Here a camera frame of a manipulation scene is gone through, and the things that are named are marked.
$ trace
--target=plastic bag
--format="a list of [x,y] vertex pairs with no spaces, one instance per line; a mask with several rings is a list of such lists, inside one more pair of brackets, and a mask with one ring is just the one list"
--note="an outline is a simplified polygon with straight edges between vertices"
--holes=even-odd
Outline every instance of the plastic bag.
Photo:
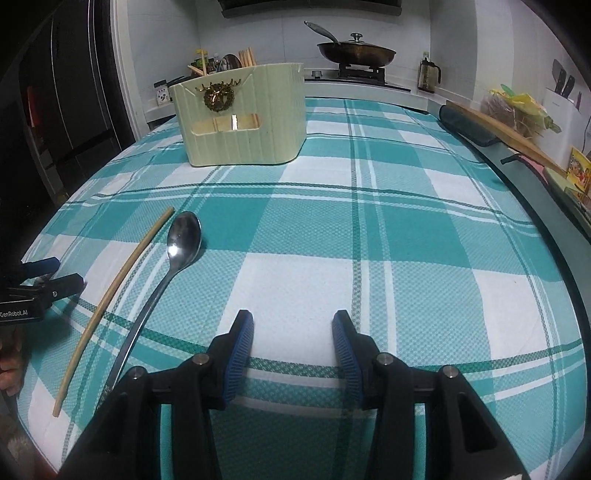
[[[501,118],[491,116],[513,128],[525,138],[541,135],[542,130],[545,129],[550,129],[556,133],[562,131],[548,115],[545,108],[536,102],[531,95],[527,93],[516,95],[506,85],[501,85],[501,88],[502,90],[491,90],[491,99],[487,99],[486,106],[481,109],[483,113],[487,113],[485,110],[490,111],[491,106],[493,106],[492,113],[501,116]],[[501,109],[500,102],[504,102],[506,107],[512,111],[512,123],[508,120],[509,113]]]

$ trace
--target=black refrigerator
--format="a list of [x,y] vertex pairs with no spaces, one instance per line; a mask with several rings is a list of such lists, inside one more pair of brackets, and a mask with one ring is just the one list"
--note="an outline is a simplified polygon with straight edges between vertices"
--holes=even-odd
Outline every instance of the black refrigerator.
[[134,142],[111,41],[109,0],[65,0],[19,67],[31,148],[72,195]]

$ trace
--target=frying pan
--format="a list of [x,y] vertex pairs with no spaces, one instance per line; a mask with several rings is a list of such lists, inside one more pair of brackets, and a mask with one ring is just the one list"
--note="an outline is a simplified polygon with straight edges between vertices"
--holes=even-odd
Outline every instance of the frying pan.
[[360,33],[352,33],[353,40],[340,42],[325,28],[312,22],[304,23],[316,33],[332,40],[329,43],[319,43],[318,48],[324,58],[335,63],[364,65],[376,69],[390,64],[396,55],[394,50],[360,40],[363,37]]

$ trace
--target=teal plaid tablecloth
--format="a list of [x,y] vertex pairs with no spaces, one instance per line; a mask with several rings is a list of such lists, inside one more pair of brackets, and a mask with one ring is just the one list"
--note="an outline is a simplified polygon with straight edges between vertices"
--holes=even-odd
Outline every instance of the teal plaid tablecloth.
[[[53,397],[84,326],[164,209],[195,212],[205,251],[158,303],[128,366],[176,366],[255,319],[239,395],[213,415],[226,480],[361,479],[372,414],[351,409],[330,321],[347,309],[413,366],[456,364],[534,479],[553,479],[582,438],[586,367],[573,306],[537,229],[490,168],[436,119],[382,103],[308,99],[309,136],[279,166],[193,168],[175,120],[89,180],[34,242],[88,285],[29,325],[22,421],[58,468],[90,420],[131,321],[167,269],[168,225],[118,291]],[[417,406],[416,478],[424,477]],[[170,411],[163,414],[164,425]],[[170,432],[162,432],[170,478]]]

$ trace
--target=chopstick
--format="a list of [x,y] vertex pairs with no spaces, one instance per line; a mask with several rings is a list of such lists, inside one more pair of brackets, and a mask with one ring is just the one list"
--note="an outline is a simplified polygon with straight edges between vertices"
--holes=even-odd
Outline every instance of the chopstick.
[[194,67],[193,65],[187,65],[187,67],[189,67],[193,72],[195,72],[197,75],[201,77],[205,75],[202,70],[199,70],[197,67]]
[[244,51],[241,50],[238,52],[238,58],[240,58],[240,63],[242,63],[242,67],[248,67],[247,63],[246,63],[246,58],[244,57]]
[[129,271],[131,270],[131,267],[134,266],[134,264],[137,262],[139,256],[144,252],[146,247],[154,239],[154,237],[156,236],[158,231],[168,221],[168,219],[172,216],[173,213],[174,213],[174,208],[172,208],[172,207],[168,207],[164,211],[164,213],[156,221],[154,226],[150,229],[150,231],[148,233],[146,233],[144,238],[142,238],[142,241],[138,244],[138,246],[135,247],[134,251],[131,252],[131,255],[129,256],[127,261],[123,264],[123,267],[121,267],[121,270],[119,270],[119,273],[117,273],[117,276],[115,277],[113,282],[111,282],[111,285],[109,286],[109,288],[107,289],[107,291],[103,295],[102,299],[100,300],[98,306],[96,307],[95,312],[92,314],[92,317],[90,318],[90,320],[88,322],[88,325],[86,325],[86,328],[84,329],[84,332],[82,333],[82,336],[80,337],[80,340],[78,340],[78,345],[76,345],[76,349],[74,350],[74,354],[72,355],[72,358],[70,359],[70,363],[68,364],[68,366],[66,368],[66,373],[64,374],[64,378],[61,380],[60,389],[58,390],[57,395],[56,395],[56,402],[53,405],[53,416],[54,417],[58,417],[60,415],[61,406],[64,403],[64,400],[66,399],[66,395],[68,393],[68,388],[70,387],[70,382],[72,381],[72,378],[74,377],[74,372],[76,372],[76,368],[78,367],[78,363],[80,363],[80,359],[82,358],[82,354],[84,353],[84,349],[86,348],[86,345],[88,345],[90,338],[92,337],[93,333],[96,330],[96,327],[100,323],[103,313],[105,312],[105,310],[109,306],[109,303],[111,303],[111,300],[113,300],[115,293],[117,292],[117,290],[119,289],[119,287],[123,283],[125,277],[127,276]]
[[248,47],[247,52],[248,52],[249,60],[251,62],[251,66],[254,67],[256,65],[256,62],[255,62],[255,56],[252,53],[252,48]]
[[203,50],[201,50],[201,65],[203,65],[203,76],[207,75],[207,65],[205,64],[205,55],[203,54]]

